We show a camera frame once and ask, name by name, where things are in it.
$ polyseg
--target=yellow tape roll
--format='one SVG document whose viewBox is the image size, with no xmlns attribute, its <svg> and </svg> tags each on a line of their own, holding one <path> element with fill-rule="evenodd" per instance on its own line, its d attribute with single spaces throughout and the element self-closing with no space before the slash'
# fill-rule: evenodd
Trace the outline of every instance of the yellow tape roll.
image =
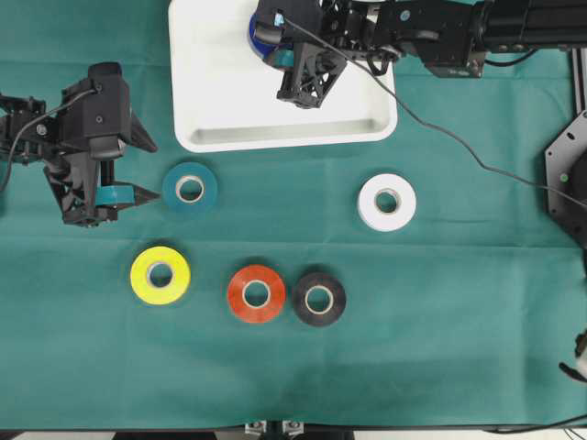
<svg viewBox="0 0 587 440">
<path fill-rule="evenodd" d="M 151 281 L 152 271 L 166 265 L 172 271 L 172 280 L 163 287 Z M 130 285 L 135 294 L 145 303 L 167 305 L 179 300 L 190 286 L 190 266 L 178 251 L 169 247 L 152 247 L 142 252 L 130 270 Z"/>
</svg>

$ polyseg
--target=tape roll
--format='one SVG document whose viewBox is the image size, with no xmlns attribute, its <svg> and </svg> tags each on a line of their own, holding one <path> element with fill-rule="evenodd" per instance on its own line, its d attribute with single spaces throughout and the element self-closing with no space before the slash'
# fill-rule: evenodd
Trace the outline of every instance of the tape roll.
<svg viewBox="0 0 587 440">
<path fill-rule="evenodd" d="M 151 279 L 158 266 L 167 266 L 172 278 L 170 282 L 158 287 Z M 178 251 L 169 247 L 152 247 L 142 252 L 130 270 L 130 285 L 135 294 L 145 303 L 167 305 L 179 300 L 190 286 L 190 266 Z"/>
<path fill-rule="evenodd" d="M 193 200 L 182 196 L 182 187 L 196 182 L 201 187 L 200 194 Z M 200 163 L 182 163 L 171 169 L 163 180 L 163 201 L 175 213 L 197 215 L 216 204 L 218 182 L 212 171 Z"/>
<path fill-rule="evenodd" d="M 396 201 L 395 209 L 386 213 L 377 205 L 377 198 L 387 193 Z M 359 194 L 360 218 L 371 229 L 380 232 L 392 232 L 406 226 L 415 215 L 417 201 L 414 188 L 410 183 L 394 174 L 375 176 L 365 185 Z"/>
<path fill-rule="evenodd" d="M 254 306 L 247 301 L 246 290 L 254 282 L 267 289 L 267 301 Z M 228 284 L 228 305 L 232 313 L 249 324 L 265 324 L 277 317 L 285 304 L 285 284 L 279 274 L 265 266 L 253 265 L 239 270 Z"/>
<path fill-rule="evenodd" d="M 255 52 L 255 54 L 262 58 L 265 59 L 265 57 L 267 57 L 270 53 L 272 53 L 275 48 L 277 48 L 277 46 L 273 46 L 271 44 L 265 44 L 265 43 L 261 43 L 259 40 L 257 40 L 255 38 L 255 25 L 257 24 L 257 16 L 255 14 L 253 14 L 253 16 L 250 18 L 250 22 L 249 22 L 249 44 L 250 47 L 253 49 L 253 52 Z"/>
<path fill-rule="evenodd" d="M 310 304 L 310 294 L 314 289 L 327 293 L 327 306 L 324 310 L 315 310 Z M 347 294 L 340 282 L 322 272 L 310 273 L 297 282 L 293 289 L 293 309 L 295 314 L 308 325 L 324 327 L 332 325 L 347 307 Z"/>
<path fill-rule="evenodd" d="M 130 185 L 100 186 L 95 193 L 96 206 L 135 204 L 135 189 Z"/>
</svg>

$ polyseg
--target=teal tape piece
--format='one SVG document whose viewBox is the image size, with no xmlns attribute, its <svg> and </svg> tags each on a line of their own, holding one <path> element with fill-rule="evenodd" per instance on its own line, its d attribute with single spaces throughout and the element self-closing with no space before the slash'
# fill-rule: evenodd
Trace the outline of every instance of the teal tape piece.
<svg viewBox="0 0 587 440">
<path fill-rule="evenodd" d="M 194 200 L 182 196 L 182 187 L 197 182 L 200 194 Z M 171 169 L 163 180 L 163 201 L 169 209 L 181 215 L 198 215 L 216 204 L 218 182 L 212 171 L 200 163 L 186 162 Z"/>
<path fill-rule="evenodd" d="M 275 51 L 275 67 L 293 67 L 295 55 L 293 50 L 279 49 Z"/>
<path fill-rule="evenodd" d="M 96 206 L 135 204 L 135 189 L 132 186 L 100 186 L 95 194 Z"/>
</svg>

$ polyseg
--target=black hexagonal plate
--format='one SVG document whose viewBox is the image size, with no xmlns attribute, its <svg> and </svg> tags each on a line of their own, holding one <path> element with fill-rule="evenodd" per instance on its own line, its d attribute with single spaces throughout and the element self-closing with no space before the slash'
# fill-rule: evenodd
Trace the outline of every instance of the black hexagonal plate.
<svg viewBox="0 0 587 440">
<path fill-rule="evenodd" d="M 587 151 L 587 112 L 583 112 L 545 151 L 548 186 L 570 191 L 570 170 Z M 548 213 L 583 248 L 587 249 L 587 210 L 548 192 Z"/>
</svg>

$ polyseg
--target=screw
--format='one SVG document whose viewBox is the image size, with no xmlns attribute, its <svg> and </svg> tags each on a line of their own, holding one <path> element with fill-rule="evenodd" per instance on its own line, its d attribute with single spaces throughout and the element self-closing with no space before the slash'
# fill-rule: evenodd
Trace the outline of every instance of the screw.
<svg viewBox="0 0 587 440">
<path fill-rule="evenodd" d="M 37 125 L 37 134 L 39 136 L 47 136 L 47 128 L 42 124 Z"/>
</svg>

